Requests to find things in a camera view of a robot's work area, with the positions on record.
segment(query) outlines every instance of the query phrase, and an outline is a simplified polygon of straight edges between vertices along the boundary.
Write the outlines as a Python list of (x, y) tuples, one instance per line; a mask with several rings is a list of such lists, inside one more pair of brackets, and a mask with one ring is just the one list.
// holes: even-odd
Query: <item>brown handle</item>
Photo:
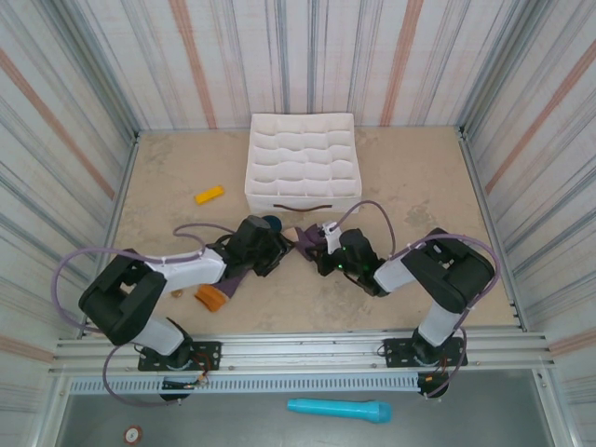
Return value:
[(283, 210), (288, 210), (288, 211), (295, 211), (295, 212), (309, 212), (309, 211), (314, 211), (314, 210), (324, 210), (326, 208), (332, 208), (333, 205), (318, 205), (317, 207), (313, 207), (313, 208), (292, 208), (292, 207), (286, 207), (285, 205), (280, 205), (278, 203), (273, 205), (273, 208), (282, 208)]

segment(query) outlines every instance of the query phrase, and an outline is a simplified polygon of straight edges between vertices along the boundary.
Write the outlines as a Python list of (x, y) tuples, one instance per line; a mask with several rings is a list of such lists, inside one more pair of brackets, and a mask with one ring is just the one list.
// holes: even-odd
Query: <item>striped wall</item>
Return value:
[[(0, 445), (24, 445), (63, 325), (49, 298), (63, 254), (102, 245), (129, 154), (42, 0), (0, 3)], [(94, 273), (61, 280), (65, 306)]]
[(471, 148), (532, 329), (596, 445), (596, 2), (551, 1)]
[(263, 112), (458, 124), (526, 3), (61, 1), (152, 130), (247, 128)]

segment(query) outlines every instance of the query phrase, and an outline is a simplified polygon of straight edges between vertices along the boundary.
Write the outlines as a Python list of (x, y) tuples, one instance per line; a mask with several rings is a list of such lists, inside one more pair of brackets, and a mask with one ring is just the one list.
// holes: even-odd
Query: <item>beige tabletop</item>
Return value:
[[(244, 196), (249, 133), (205, 131), (142, 136), (115, 246), (148, 255), (192, 251), (193, 240), (171, 230), (191, 222), (236, 229), (250, 210)], [(387, 210), (398, 249), (436, 226), (488, 242), (478, 203), (452, 128), (362, 128), (356, 130), (362, 197)], [(225, 194), (202, 206), (194, 196), (220, 184)], [(336, 213), (282, 212), (286, 226), (307, 228), (337, 220)], [(359, 227), (379, 256), (390, 238), (385, 220), (372, 206), (342, 227)], [(197, 229), (205, 240), (222, 233)], [(367, 295), (335, 272), (317, 274), (297, 251), (266, 278), (250, 273), (232, 300), (211, 313), (195, 297), (196, 287), (173, 298), (166, 294), (156, 314), (168, 316), (190, 333), (334, 332), (416, 327), (431, 299), (417, 283), (383, 298)], [(501, 284), (468, 317), (468, 326), (514, 324)]]

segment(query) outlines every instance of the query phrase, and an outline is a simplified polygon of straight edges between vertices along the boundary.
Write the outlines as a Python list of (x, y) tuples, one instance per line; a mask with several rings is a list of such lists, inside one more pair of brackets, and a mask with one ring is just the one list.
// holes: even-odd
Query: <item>white storage organizer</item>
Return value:
[(354, 116), (253, 115), (244, 192), (253, 213), (348, 210), (362, 196)]

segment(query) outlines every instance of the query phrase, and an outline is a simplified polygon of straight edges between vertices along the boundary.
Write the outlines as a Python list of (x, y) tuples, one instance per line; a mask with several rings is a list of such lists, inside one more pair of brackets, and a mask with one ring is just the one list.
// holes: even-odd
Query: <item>yellow block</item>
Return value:
[(224, 193), (224, 189), (221, 186), (215, 186), (201, 194), (197, 194), (195, 196), (196, 203), (199, 205), (204, 204), (205, 202), (209, 202), (216, 197), (221, 196)]

